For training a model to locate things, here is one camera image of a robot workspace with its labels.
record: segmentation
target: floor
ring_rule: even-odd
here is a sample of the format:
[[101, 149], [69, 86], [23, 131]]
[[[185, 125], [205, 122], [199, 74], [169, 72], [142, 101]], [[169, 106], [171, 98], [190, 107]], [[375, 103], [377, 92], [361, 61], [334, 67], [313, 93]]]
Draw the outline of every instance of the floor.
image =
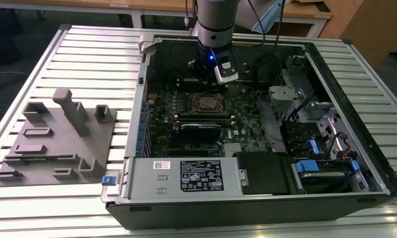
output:
[[[117, 14], [47, 11], [45, 16], [46, 19], [39, 20], [34, 11], [18, 11], [18, 20], [23, 26], [23, 32], [14, 36], [13, 41], [21, 52], [21, 60], [11, 65], [0, 66], [0, 72], [19, 71], [30, 73], [61, 23], [110, 27], [119, 27], [121, 24], [129, 26], [130, 24], [129, 16], [121, 16], [119, 19]], [[161, 19], [161, 17], [151, 18], [150, 16], [145, 17], [145, 27], [175, 30], [185, 28], [181, 17]], [[249, 33], [246, 29], [241, 28], [237, 28], [235, 31]], [[394, 56], [385, 59], [377, 68], [377, 73], [397, 96], [397, 60]], [[25, 79], [26, 76], [23, 75], [0, 74], [0, 120]]]

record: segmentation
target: wooden table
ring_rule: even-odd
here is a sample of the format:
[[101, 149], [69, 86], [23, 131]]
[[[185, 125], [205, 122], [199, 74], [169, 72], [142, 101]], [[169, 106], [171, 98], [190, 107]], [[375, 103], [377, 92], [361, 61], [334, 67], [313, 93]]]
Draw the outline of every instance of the wooden table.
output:
[[[185, 0], [131, 0], [130, 9], [139, 15], [183, 16]], [[317, 38], [326, 21], [331, 18], [330, 12], [321, 12], [311, 3], [291, 2], [285, 5], [282, 22], [310, 24], [306, 37]]]
[[[185, 0], [0, 0], [0, 7], [31, 10], [79, 11], [130, 14], [134, 28], [142, 28], [143, 15], [183, 16]], [[307, 37], [317, 38], [331, 13], [318, 11], [311, 3], [285, 5], [282, 22], [310, 24]]]

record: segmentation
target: slotted metal tabletop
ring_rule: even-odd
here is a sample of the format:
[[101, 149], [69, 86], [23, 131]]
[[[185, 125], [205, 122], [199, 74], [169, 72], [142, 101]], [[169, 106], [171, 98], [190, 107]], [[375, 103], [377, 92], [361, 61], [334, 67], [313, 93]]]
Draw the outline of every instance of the slotted metal tabletop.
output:
[[[47, 107], [55, 88], [70, 88], [85, 108], [117, 109], [106, 170], [119, 170], [139, 67], [137, 43], [143, 33], [185, 31], [71, 26], [58, 30], [0, 123], [0, 167], [23, 124], [26, 102]], [[235, 38], [259, 39], [235, 34]], [[351, 45], [341, 40], [281, 37], [314, 43], [345, 94], [397, 173], [397, 99]], [[107, 196], [117, 195], [110, 187]], [[397, 204], [353, 213], [331, 222], [187, 230], [127, 231], [99, 200], [101, 184], [0, 187], [0, 237], [397, 237]]]

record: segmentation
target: motherboard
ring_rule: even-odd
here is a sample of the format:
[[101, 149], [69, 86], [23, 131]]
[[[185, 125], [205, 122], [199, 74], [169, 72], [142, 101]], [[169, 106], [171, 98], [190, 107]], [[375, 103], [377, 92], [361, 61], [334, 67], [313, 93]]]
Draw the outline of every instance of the motherboard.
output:
[[151, 157], [231, 157], [242, 150], [266, 151], [259, 93], [241, 83], [197, 90], [151, 86]]

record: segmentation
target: power supply label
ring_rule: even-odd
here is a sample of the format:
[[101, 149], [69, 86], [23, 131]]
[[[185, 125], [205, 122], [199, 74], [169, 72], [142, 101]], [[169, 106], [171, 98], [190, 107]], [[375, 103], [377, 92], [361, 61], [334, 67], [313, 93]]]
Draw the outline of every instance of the power supply label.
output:
[[181, 161], [182, 192], [223, 191], [219, 160]]

